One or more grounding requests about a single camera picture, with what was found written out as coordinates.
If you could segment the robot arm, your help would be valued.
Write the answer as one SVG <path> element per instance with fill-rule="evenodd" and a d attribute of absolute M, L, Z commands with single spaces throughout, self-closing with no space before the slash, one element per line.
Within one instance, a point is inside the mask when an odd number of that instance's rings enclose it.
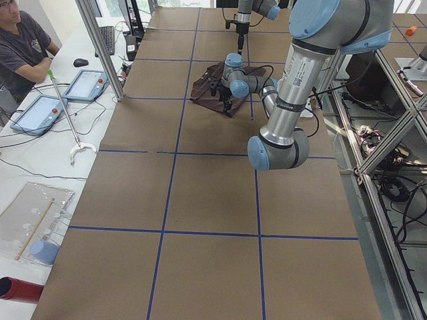
<path fill-rule="evenodd" d="M 248 75 L 241 56 L 228 54 L 220 87 L 227 97 L 257 93 L 269 116 L 248 141 L 254 169 L 291 169 L 308 158 L 308 137 L 296 125 L 325 60 L 336 51 L 367 53 L 387 45 L 393 8 L 393 1 L 298 1 L 290 14 L 292 41 L 280 81 Z"/>
<path fill-rule="evenodd" d="M 275 20 L 280 12 L 277 1 L 273 0 L 239 0 L 238 11 L 230 21 L 236 26 L 238 34 L 238 54 L 242 54 L 245 36 L 249 32 L 252 13 L 258 13 L 269 20 Z"/>

